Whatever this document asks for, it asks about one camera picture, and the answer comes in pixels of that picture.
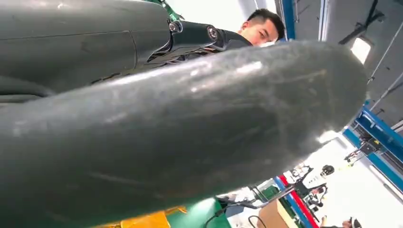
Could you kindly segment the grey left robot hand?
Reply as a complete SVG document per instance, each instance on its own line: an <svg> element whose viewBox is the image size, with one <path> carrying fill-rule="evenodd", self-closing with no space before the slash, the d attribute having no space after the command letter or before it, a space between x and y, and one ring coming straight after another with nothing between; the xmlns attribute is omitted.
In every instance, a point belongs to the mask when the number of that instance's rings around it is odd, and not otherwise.
<svg viewBox="0 0 403 228"><path fill-rule="evenodd" d="M366 93L341 45L253 46L144 0L3 0L0 225L86 228L256 183Z"/></svg>

